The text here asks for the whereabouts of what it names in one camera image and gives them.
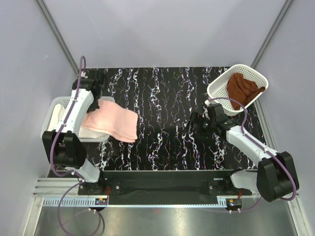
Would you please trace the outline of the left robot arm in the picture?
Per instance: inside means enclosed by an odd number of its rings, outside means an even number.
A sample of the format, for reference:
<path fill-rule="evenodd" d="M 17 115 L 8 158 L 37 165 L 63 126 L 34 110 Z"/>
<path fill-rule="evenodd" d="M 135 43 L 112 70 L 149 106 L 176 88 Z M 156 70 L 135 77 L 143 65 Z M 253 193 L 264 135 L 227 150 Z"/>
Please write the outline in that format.
<path fill-rule="evenodd" d="M 80 186 L 97 195 L 106 190 L 104 175 L 87 158 L 79 139 L 85 115 L 100 108 L 103 87 L 107 80 L 103 72 L 89 69 L 72 84 L 65 111 L 51 130 L 42 131 L 41 138 L 52 171 L 59 177 L 77 176 Z"/>

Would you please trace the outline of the brown towel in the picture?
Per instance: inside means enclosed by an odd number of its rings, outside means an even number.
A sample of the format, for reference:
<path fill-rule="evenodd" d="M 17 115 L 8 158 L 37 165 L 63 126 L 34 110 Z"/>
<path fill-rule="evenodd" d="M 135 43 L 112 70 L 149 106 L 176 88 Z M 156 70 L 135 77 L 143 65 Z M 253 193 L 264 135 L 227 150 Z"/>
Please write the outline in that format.
<path fill-rule="evenodd" d="M 227 83 L 228 96 L 247 106 L 257 95 L 265 91 L 265 87 L 256 85 L 255 82 L 244 79 L 241 73 L 234 73 Z"/>

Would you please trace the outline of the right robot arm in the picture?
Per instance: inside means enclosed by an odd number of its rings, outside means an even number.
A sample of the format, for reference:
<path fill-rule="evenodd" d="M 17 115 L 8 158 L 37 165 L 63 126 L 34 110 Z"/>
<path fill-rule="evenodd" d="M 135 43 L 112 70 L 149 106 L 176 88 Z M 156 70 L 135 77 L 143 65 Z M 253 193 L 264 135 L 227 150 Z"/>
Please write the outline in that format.
<path fill-rule="evenodd" d="M 238 148 L 257 167 L 256 172 L 238 170 L 231 174 L 223 183 L 227 194 L 247 189 L 259 193 L 268 202 L 291 201 L 296 197 L 299 182 L 293 157 L 288 152 L 278 152 L 259 141 L 239 121 L 229 118 L 221 104 L 209 105 L 207 114 L 204 117 L 192 112 L 185 131 L 204 139 L 216 134 Z"/>

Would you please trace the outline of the white towel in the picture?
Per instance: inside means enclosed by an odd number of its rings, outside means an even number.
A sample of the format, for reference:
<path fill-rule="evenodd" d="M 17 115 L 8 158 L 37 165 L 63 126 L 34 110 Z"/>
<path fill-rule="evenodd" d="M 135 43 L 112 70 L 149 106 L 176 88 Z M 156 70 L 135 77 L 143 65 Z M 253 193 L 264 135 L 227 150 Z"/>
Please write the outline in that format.
<path fill-rule="evenodd" d="M 56 131 L 58 131 L 58 129 L 60 128 L 60 122 L 61 122 L 61 124 L 63 124 L 64 119 L 65 119 L 65 115 L 67 114 L 68 111 L 70 111 L 70 109 L 66 108 L 62 118 L 59 120 L 57 125 L 52 129 L 52 131 L 54 129 Z M 71 126 L 74 125 L 74 131 L 79 136 L 79 130 L 81 128 L 81 123 L 83 121 L 83 117 L 84 117 L 84 113 L 80 112 L 79 109 L 76 108 L 76 106 L 74 106 L 74 108 L 70 112 L 69 118 L 65 122 L 66 123 L 65 129 L 67 130 L 67 128 L 70 128 Z"/>

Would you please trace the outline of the pink towel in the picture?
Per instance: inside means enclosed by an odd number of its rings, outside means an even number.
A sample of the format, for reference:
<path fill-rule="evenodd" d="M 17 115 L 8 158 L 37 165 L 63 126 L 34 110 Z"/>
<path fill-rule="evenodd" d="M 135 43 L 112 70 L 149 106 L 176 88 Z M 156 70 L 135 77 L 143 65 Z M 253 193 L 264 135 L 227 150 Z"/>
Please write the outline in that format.
<path fill-rule="evenodd" d="M 99 108 L 87 113 L 79 130 L 79 138 L 102 138 L 110 135 L 116 140 L 134 143 L 137 140 L 138 114 L 115 102 L 99 100 Z"/>

